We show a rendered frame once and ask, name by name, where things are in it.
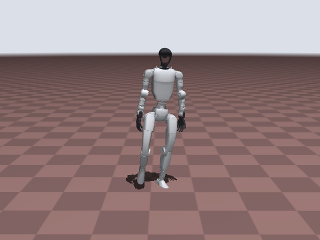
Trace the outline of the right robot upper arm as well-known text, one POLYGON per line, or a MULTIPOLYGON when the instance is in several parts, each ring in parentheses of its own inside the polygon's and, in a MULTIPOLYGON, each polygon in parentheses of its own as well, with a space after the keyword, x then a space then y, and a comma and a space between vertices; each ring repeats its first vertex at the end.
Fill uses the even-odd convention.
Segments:
POLYGON ((150 78, 153 76, 153 74, 154 74, 154 69, 147 69, 144 71, 141 97, 145 97, 145 98, 148 97, 149 95, 148 87, 150 84, 150 78))

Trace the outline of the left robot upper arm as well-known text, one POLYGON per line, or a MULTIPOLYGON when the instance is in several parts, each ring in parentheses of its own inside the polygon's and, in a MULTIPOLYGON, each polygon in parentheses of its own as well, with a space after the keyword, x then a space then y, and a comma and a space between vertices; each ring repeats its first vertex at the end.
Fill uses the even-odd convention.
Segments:
POLYGON ((176 78, 176 89, 177 89, 177 94, 176 96, 179 99, 185 98, 186 93, 183 91, 183 74, 180 71, 175 70, 175 78, 176 78))

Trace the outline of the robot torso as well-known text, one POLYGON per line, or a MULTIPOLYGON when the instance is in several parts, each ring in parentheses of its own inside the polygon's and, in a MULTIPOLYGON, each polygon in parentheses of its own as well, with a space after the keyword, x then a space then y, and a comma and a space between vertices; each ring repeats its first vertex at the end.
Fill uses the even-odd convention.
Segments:
POLYGON ((166 104, 163 101, 169 101, 173 91, 176 73, 175 70, 160 69, 162 66, 155 66, 153 76, 151 77, 151 92, 155 100, 158 100, 156 107, 153 107, 152 112, 154 112, 155 121, 162 122, 168 119, 169 110, 166 109, 166 104))

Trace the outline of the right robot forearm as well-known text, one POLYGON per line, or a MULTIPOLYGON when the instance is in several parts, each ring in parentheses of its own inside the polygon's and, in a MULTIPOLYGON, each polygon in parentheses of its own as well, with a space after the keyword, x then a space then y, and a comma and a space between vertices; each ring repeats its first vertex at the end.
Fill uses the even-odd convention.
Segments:
POLYGON ((146 102, 146 98, 141 97, 142 96, 142 90, 140 92, 140 96, 139 96, 139 103, 138 103, 138 110, 137 110, 137 115, 139 115, 139 112, 142 111, 142 115, 144 114, 144 108, 145 108, 145 102, 146 102))

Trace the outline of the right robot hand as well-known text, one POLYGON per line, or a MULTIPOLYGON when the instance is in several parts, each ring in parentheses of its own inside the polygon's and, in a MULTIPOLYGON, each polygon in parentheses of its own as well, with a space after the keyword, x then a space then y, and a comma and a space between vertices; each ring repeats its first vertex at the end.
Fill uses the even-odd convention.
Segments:
POLYGON ((136 127, 137 127, 137 129, 138 129, 140 132, 142 132, 142 130, 140 129, 140 127, 143 128, 142 125, 141 125, 141 118, 143 117, 143 112, 140 111, 139 114, 136 115, 136 116, 137 116, 137 119, 136 119, 136 127))

